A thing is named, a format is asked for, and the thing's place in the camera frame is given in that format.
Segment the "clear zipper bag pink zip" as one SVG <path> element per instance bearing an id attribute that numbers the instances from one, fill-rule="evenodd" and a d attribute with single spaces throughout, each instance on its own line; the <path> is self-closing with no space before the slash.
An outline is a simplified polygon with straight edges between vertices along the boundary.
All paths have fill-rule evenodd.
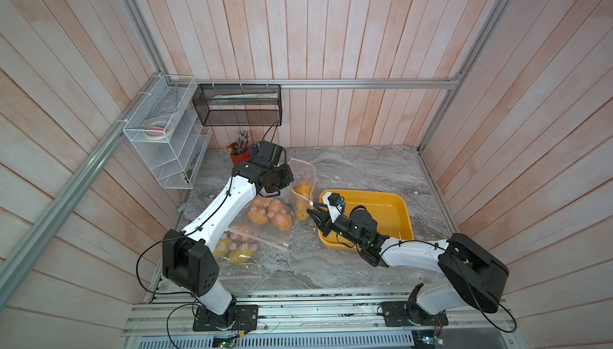
<path id="1" fill-rule="evenodd" d="M 227 229 L 220 235 L 213 256 L 220 267 L 220 280 L 263 280 L 267 271 L 261 263 L 268 243 L 252 234 Z"/>

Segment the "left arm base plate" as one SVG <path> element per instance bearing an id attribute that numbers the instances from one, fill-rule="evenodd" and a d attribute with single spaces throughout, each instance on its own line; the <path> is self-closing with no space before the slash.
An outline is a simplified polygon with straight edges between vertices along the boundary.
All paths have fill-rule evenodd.
<path id="1" fill-rule="evenodd" d="M 241 304 L 231 302 L 223 315 L 217 315 L 206 307 L 196 310 L 193 331 L 253 331 L 257 329 L 259 306 L 257 304 Z"/>

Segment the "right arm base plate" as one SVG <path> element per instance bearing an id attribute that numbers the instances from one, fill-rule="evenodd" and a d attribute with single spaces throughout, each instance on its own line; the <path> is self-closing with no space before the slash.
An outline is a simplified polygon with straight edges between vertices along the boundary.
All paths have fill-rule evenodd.
<path id="1" fill-rule="evenodd" d="M 388 328 L 409 326 L 440 328 L 449 324 L 445 312 L 431 315 L 418 305 L 417 296 L 423 286 L 423 283 L 416 285 L 407 301 L 386 301 L 380 304 L 381 311 L 378 315 L 384 318 Z"/>

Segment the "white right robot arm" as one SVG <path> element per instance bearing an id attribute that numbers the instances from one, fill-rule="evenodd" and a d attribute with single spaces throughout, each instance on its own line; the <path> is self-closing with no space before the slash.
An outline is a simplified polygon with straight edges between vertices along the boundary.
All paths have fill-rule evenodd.
<path id="1" fill-rule="evenodd" d="M 378 232 L 378 222 L 364 205 L 349 213 L 343 203 L 315 203 L 307 211 L 325 237 L 339 235 L 360 258 L 373 267 L 427 269 L 444 279 L 417 285 L 405 303 L 407 319 L 421 324 L 424 319 L 470 306 L 482 314 L 501 307 L 509 269 L 491 253 L 464 234 L 447 240 L 400 240 Z"/>

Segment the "clear zipper bag pink dots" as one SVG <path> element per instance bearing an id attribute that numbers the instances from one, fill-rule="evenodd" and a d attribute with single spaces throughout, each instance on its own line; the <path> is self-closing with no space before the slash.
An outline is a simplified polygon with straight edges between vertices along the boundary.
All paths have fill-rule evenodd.
<path id="1" fill-rule="evenodd" d="M 306 222 L 310 219 L 307 211 L 313 208 L 316 169 L 309 162 L 295 158 L 291 158 L 288 164 L 294 178 L 289 186 L 293 211 L 299 221 Z"/>

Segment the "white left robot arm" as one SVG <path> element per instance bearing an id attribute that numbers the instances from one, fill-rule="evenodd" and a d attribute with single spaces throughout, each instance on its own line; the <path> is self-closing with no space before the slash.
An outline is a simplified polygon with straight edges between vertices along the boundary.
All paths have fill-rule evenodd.
<path id="1" fill-rule="evenodd" d="M 233 167 L 225 187 L 199 217 L 164 236 L 163 276 L 193 294 L 206 311 L 227 314 L 235 298 L 218 282 L 213 252 L 239 212 L 261 191 L 268 197 L 279 196 L 293 181 L 285 148 L 260 142 L 254 156 Z"/>

